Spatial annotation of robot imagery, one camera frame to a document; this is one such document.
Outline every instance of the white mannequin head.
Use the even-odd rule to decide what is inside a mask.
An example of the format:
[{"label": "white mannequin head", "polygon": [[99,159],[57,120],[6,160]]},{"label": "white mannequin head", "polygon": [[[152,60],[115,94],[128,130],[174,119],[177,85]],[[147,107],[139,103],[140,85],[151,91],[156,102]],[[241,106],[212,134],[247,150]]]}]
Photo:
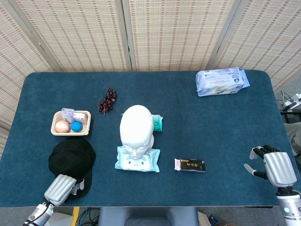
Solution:
[{"label": "white mannequin head", "polygon": [[120,138],[125,151],[140,159],[154,144],[154,122],[150,111],[142,105],[128,108],[122,115]]}]

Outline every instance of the woven screen panel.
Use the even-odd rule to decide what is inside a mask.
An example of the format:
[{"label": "woven screen panel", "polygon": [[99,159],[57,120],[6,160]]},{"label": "woven screen panel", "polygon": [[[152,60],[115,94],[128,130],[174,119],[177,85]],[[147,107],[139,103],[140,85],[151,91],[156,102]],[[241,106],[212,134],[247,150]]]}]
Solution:
[{"label": "woven screen panel", "polygon": [[0,133],[0,159],[4,150],[4,146],[6,144],[7,136]]},{"label": "woven screen panel", "polygon": [[10,126],[25,77],[32,72],[52,70],[2,3],[0,46],[0,121]]},{"label": "woven screen panel", "polygon": [[114,0],[17,0],[64,71],[128,71]]},{"label": "woven screen panel", "polygon": [[300,21],[300,0],[250,0],[216,68],[265,71],[276,89],[301,68]]},{"label": "woven screen panel", "polygon": [[129,0],[138,71],[204,69],[232,0]]}]

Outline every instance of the black snack package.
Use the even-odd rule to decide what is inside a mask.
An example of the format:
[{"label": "black snack package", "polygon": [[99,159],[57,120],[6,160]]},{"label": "black snack package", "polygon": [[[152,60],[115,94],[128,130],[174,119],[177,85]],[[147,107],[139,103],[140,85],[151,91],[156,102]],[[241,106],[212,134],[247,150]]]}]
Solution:
[{"label": "black snack package", "polygon": [[205,160],[202,159],[174,159],[174,169],[178,171],[194,171],[205,173]]}]

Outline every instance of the blue ball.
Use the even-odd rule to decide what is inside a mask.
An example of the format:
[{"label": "blue ball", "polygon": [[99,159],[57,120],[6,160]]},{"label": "blue ball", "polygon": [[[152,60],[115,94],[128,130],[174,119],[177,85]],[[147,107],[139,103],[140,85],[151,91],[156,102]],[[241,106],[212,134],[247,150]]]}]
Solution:
[{"label": "blue ball", "polygon": [[71,124],[71,129],[74,131],[74,132],[79,132],[83,129],[83,125],[79,122],[79,121],[74,121],[72,124]]}]

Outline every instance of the wall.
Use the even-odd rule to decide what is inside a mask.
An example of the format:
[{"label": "wall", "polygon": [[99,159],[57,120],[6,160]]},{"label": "wall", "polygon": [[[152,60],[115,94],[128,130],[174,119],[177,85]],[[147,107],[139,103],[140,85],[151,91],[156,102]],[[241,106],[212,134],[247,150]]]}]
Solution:
[{"label": "wall", "polygon": [[0,153],[39,71],[301,71],[301,0],[0,0]]}]

